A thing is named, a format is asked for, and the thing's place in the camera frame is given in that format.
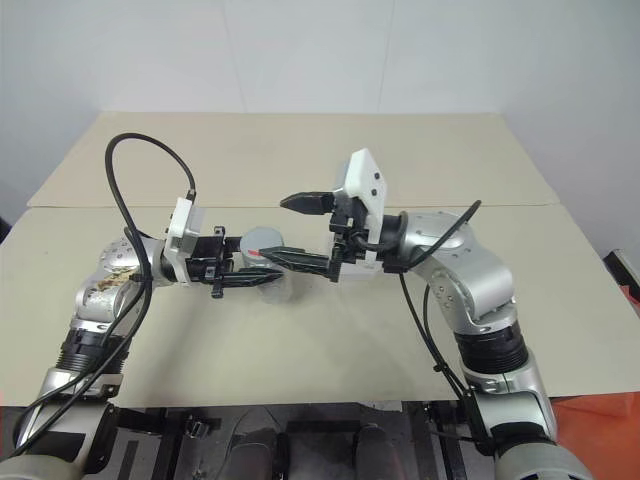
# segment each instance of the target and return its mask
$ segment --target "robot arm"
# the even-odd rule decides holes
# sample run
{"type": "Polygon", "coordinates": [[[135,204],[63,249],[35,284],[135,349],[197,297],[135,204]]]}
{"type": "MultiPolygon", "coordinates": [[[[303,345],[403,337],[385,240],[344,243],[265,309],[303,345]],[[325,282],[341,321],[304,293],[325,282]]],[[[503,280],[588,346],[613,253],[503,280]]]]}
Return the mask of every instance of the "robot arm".
{"type": "Polygon", "coordinates": [[[452,229],[454,215],[384,215],[386,183],[368,151],[352,156],[342,178],[333,192],[299,193],[281,203],[301,213],[332,214],[330,257],[292,248],[260,253],[334,282],[342,263],[367,268],[372,257],[387,273],[419,275],[455,336],[468,385],[462,401],[469,426],[477,449],[495,456],[496,478],[591,479],[573,454],[555,444],[555,417],[518,325],[509,269],[476,242],[466,222],[452,229]]]}
{"type": "Polygon", "coordinates": [[[105,153],[109,185],[128,227],[109,244],[96,272],[80,287],[69,332],[55,366],[45,376],[38,399],[22,413],[14,430],[16,451],[0,464],[0,479],[80,478],[107,464],[119,410],[109,403],[122,383],[122,367],[156,287],[212,285],[213,298],[225,287],[260,285],[280,278],[264,267],[233,271],[240,237],[225,237],[224,227],[200,237],[203,210],[193,206],[195,181],[186,164],[162,142],[146,135],[116,136],[105,153]],[[113,151],[122,140],[152,143],[171,155],[189,180],[166,230],[158,240],[139,232],[113,173],[113,151]]]}

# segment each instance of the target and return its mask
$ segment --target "black wire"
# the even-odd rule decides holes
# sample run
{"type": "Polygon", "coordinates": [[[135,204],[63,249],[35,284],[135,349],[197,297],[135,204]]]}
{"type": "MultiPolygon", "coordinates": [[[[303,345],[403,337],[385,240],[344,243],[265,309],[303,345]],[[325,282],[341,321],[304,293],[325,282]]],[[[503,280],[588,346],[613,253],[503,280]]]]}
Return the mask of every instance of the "black wire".
{"type": "Polygon", "coordinates": [[[362,238],[362,232],[357,232],[351,238],[358,245],[358,247],[363,250],[370,250],[372,252],[388,252],[389,250],[393,250],[398,246],[400,240],[404,237],[404,233],[407,230],[407,224],[409,223],[409,215],[407,212],[400,212],[400,226],[398,227],[398,231],[395,236],[388,242],[385,243],[369,243],[362,238]]]}
{"type": "MultiPolygon", "coordinates": [[[[138,302],[138,300],[140,300],[140,297],[142,296],[143,292],[144,292],[144,287],[141,285],[138,291],[136,292],[136,295],[133,297],[133,299],[127,304],[127,306],[120,312],[118,317],[112,322],[109,328],[105,331],[104,333],[105,337],[102,339],[103,346],[104,344],[106,344],[106,341],[109,339],[109,336],[111,335],[111,332],[113,331],[113,329],[127,316],[127,314],[131,311],[131,309],[138,302]]],[[[90,365],[89,367],[85,368],[80,373],[78,373],[78,375],[76,375],[76,377],[73,380],[69,380],[64,385],[61,385],[60,387],[54,390],[50,390],[46,394],[38,397],[35,401],[33,401],[29,406],[26,407],[20,413],[20,415],[16,419],[16,423],[13,426],[12,436],[13,436],[14,446],[18,446],[18,440],[20,437],[20,428],[22,427],[22,423],[24,422],[25,417],[35,408],[44,404],[47,400],[55,397],[59,393],[64,392],[65,390],[77,385],[80,381],[84,380],[87,377],[87,375],[91,373],[93,367],[94,367],[93,364],[90,365]]]]}
{"type": "Polygon", "coordinates": [[[460,381],[460,378],[449,368],[449,365],[447,364],[444,357],[440,353],[440,350],[438,350],[438,347],[436,346],[436,342],[433,339],[433,336],[431,335],[431,329],[429,328],[429,314],[428,314],[430,291],[431,291],[431,287],[429,286],[429,284],[427,284],[427,286],[424,287],[424,295],[422,296],[422,326],[424,327],[424,332],[426,336],[431,340],[433,349],[437,354],[437,359],[435,359],[436,363],[438,361],[440,362],[440,368],[442,369],[442,371],[444,372],[446,370],[447,373],[451,375],[452,380],[456,382],[458,387],[460,387],[460,390],[464,392],[467,389],[467,387],[462,383],[462,381],[460,381]]]}
{"type": "Polygon", "coordinates": [[[47,431],[47,429],[49,429],[49,427],[51,427],[60,417],[62,417],[62,415],[64,415],[67,412],[67,410],[69,410],[69,408],[71,408],[71,406],[73,406],[73,404],[91,387],[93,382],[102,374],[102,372],[104,372],[104,370],[109,366],[109,364],[131,342],[131,339],[140,328],[140,325],[142,325],[144,317],[146,316],[147,311],[149,309],[149,305],[151,304],[151,296],[153,292],[153,277],[151,274],[151,265],[149,263],[149,259],[147,258],[147,253],[144,248],[144,244],[142,243],[140,232],[138,231],[138,228],[136,227],[135,222],[133,221],[133,218],[129,213],[129,209],[127,208],[126,203],[122,198],[122,194],[120,193],[120,189],[118,188],[118,184],[115,179],[115,174],[113,171],[113,152],[115,150],[115,147],[116,145],[118,145],[118,143],[127,139],[143,140],[143,141],[152,143],[153,145],[156,145],[157,147],[167,152],[174,160],[176,160],[176,162],[182,167],[185,174],[187,175],[187,178],[189,181],[189,191],[187,192],[187,198],[192,201],[195,199],[196,186],[195,186],[195,180],[193,178],[191,170],[189,170],[189,167],[178,156],[178,154],[176,154],[167,145],[160,142],[159,140],[156,140],[155,138],[152,138],[140,133],[122,133],[120,135],[115,136],[113,139],[111,139],[105,151],[105,170],[107,174],[107,181],[109,183],[109,187],[111,189],[111,193],[113,194],[113,198],[116,202],[116,205],[118,206],[118,209],[120,210],[120,213],[122,214],[122,217],[124,218],[124,221],[127,224],[128,233],[129,233],[128,237],[130,237],[129,240],[138,258],[138,263],[142,269],[142,283],[140,288],[138,289],[138,292],[136,292],[134,299],[131,302],[129,302],[129,304],[125,307],[125,309],[122,312],[120,312],[118,317],[114,320],[113,323],[115,325],[112,324],[110,326],[110,329],[107,330],[108,335],[105,335],[105,338],[103,339],[103,343],[107,338],[109,338],[109,335],[112,333],[113,329],[131,311],[133,306],[139,301],[140,297],[143,294],[144,294],[144,300],[143,300],[142,306],[140,307],[140,311],[138,312],[138,316],[136,317],[134,324],[129,330],[129,333],[123,338],[123,340],[111,352],[111,354],[101,362],[101,364],[98,366],[98,368],[94,372],[91,373],[89,369],[86,369],[81,374],[79,374],[76,378],[74,378],[70,382],[67,382],[67,384],[61,387],[58,387],[55,390],[52,390],[51,392],[48,392],[47,394],[43,395],[38,400],[33,402],[29,407],[27,407],[25,412],[23,412],[23,414],[25,415],[29,411],[33,410],[33,408],[36,408],[38,405],[43,404],[49,398],[52,398],[53,396],[66,390],[67,388],[70,388],[78,384],[80,381],[87,379],[85,384],[82,387],[80,387],[80,389],[78,389],[64,405],[62,405],[51,417],[49,417],[47,421],[44,422],[36,432],[30,435],[29,438],[22,445],[16,448],[16,450],[11,455],[12,457],[21,455],[27,449],[29,449],[36,441],[38,441],[42,437],[42,435],[47,431]]]}
{"type": "Polygon", "coordinates": [[[481,204],[482,204],[482,202],[480,200],[476,200],[475,202],[473,202],[473,204],[467,209],[467,211],[464,212],[462,215],[460,215],[460,218],[458,218],[458,220],[456,220],[456,222],[453,225],[451,225],[449,230],[447,230],[444,233],[444,235],[442,235],[438,239],[438,241],[436,243],[431,245],[431,247],[429,247],[428,250],[424,251],[418,257],[416,257],[414,260],[412,260],[409,263],[407,268],[410,270],[413,267],[415,267],[415,266],[419,265],[420,263],[424,262],[427,258],[429,258],[429,256],[432,255],[433,252],[438,250],[442,246],[442,244],[444,242],[449,240],[451,235],[453,235],[464,223],[468,222],[471,219],[471,217],[473,217],[473,215],[476,213],[476,211],[478,210],[478,208],[480,207],[481,204]]]}
{"type": "Polygon", "coordinates": [[[398,276],[400,278],[400,285],[402,285],[402,292],[404,293],[404,298],[406,299],[407,306],[409,307],[409,311],[411,312],[411,317],[413,318],[413,321],[416,324],[416,328],[418,329],[418,332],[420,332],[420,336],[422,337],[424,344],[427,346],[429,353],[431,353],[433,360],[436,362],[436,370],[440,371],[444,375],[444,378],[447,380],[447,382],[449,382],[449,385],[451,386],[453,393],[455,393],[456,397],[458,397],[458,399],[462,401],[462,392],[458,387],[458,385],[461,384],[462,382],[460,382],[460,380],[456,377],[455,373],[451,371],[447,363],[444,361],[444,359],[442,359],[442,355],[440,355],[440,352],[438,351],[435,344],[433,343],[433,338],[427,336],[426,332],[424,331],[424,328],[420,324],[420,317],[418,317],[418,313],[416,312],[416,309],[413,306],[413,302],[411,301],[411,295],[409,294],[409,289],[407,288],[407,282],[404,279],[404,274],[399,273],[398,276]]]}

